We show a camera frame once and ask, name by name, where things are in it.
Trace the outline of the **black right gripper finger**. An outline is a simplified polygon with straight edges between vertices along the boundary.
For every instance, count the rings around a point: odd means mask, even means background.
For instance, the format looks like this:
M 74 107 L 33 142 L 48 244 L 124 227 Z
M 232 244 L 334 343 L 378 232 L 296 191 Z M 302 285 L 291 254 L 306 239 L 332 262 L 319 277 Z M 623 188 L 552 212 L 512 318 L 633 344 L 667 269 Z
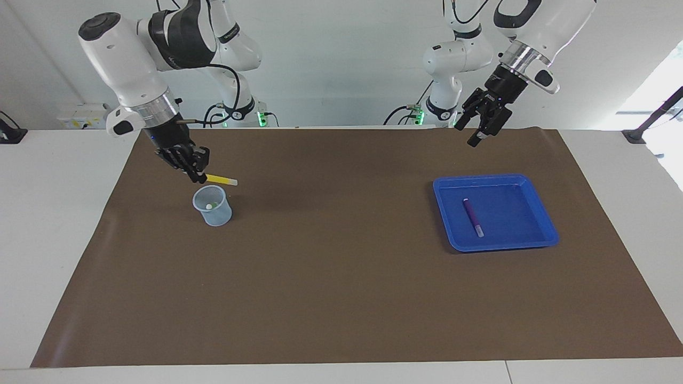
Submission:
M 210 150 L 207 147 L 192 147 L 191 154 L 187 157 L 189 171 L 188 177 L 193 183 L 204 184 L 207 182 L 205 168 L 208 167 L 210 160 Z
M 156 155 L 176 170 L 192 172 L 194 170 L 193 151 L 187 148 L 157 148 Z

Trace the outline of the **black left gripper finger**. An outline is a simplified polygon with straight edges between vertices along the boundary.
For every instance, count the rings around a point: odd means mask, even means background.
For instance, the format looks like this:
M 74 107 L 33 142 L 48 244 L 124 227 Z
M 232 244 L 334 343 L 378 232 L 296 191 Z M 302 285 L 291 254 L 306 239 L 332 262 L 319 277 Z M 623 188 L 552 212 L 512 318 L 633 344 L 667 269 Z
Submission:
M 454 128 L 457 130 L 463 130 L 466 125 L 473 119 L 473 117 L 478 114 L 476 109 L 481 103 L 481 98 L 483 96 L 483 90 L 474 90 L 470 97 L 468 97 L 463 103 L 463 111 L 461 116 L 457 119 L 454 124 Z
M 512 116 L 512 111 L 500 104 L 482 104 L 475 108 L 475 112 L 480 117 L 480 125 L 467 141 L 471 147 L 476 147 L 488 137 L 498 135 Z

